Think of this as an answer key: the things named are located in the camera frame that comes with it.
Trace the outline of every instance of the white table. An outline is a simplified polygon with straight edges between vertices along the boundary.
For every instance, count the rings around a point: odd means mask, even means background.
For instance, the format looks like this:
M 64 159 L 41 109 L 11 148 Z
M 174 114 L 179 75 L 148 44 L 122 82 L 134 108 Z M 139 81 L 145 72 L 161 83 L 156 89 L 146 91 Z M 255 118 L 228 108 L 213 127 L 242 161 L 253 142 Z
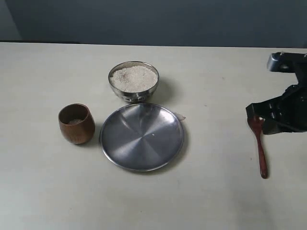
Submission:
M 0 229 L 289 230 L 307 225 L 307 133 L 265 136 L 259 173 L 245 107 L 281 95 L 294 74 L 266 70 L 269 54 L 304 49 L 0 44 Z M 181 155 L 150 173 L 111 163 L 100 127 L 126 105 L 111 91 L 116 64 L 160 72 L 151 99 L 186 117 Z M 88 144 L 68 143 L 58 112 L 86 104 Z

